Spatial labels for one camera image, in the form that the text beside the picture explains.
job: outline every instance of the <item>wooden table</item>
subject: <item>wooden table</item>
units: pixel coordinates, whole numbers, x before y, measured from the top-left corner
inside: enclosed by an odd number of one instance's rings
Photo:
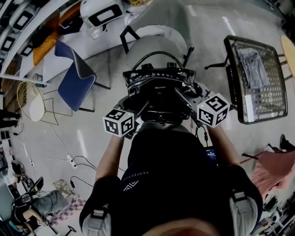
[[[286,57],[286,61],[283,61],[281,65],[288,64],[292,73],[292,75],[285,78],[285,80],[287,80],[295,76],[295,46],[293,42],[285,35],[281,37],[281,43],[284,54],[279,56]]]

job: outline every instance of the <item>logo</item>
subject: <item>logo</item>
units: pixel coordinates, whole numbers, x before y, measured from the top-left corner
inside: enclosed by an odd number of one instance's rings
[[[125,114],[126,112],[123,112],[123,111],[118,111],[116,109],[113,109],[110,113],[108,113],[106,115],[106,117],[109,117],[111,119],[114,119],[114,120],[119,120],[122,118],[122,116]]]
[[[124,189],[124,191],[127,191],[127,190],[129,190],[129,189],[132,189],[137,183],[138,183],[138,180],[135,181],[135,182],[131,182],[131,183],[129,183],[129,184],[126,186],[126,188]]]

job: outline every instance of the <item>power strip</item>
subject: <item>power strip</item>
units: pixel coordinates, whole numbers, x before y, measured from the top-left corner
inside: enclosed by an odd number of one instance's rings
[[[75,166],[75,165],[77,165],[77,163],[73,160],[72,156],[71,155],[67,155],[66,158],[68,159],[68,161],[70,162],[70,164],[72,165],[72,167],[74,169],[76,169],[77,166]]]

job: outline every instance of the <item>blue chair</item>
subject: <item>blue chair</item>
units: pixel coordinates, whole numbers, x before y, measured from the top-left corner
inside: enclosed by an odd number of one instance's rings
[[[59,95],[73,111],[94,112],[94,110],[80,107],[92,86],[96,85],[108,90],[111,88],[97,83],[94,71],[71,47],[60,40],[56,41],[54,55],[73,60],[73,64],[59,86]]]

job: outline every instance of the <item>white cube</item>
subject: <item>white cube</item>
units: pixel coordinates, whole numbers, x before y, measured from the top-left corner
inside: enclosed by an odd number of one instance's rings
[[[197,106],[197,120],[214,128],[226,119],[229,110],[230,103],[218,93]]]
[[[118,137],[122,137],[134,129],[134,114],[127,111],[113,108],[102,119],[105,132]]]

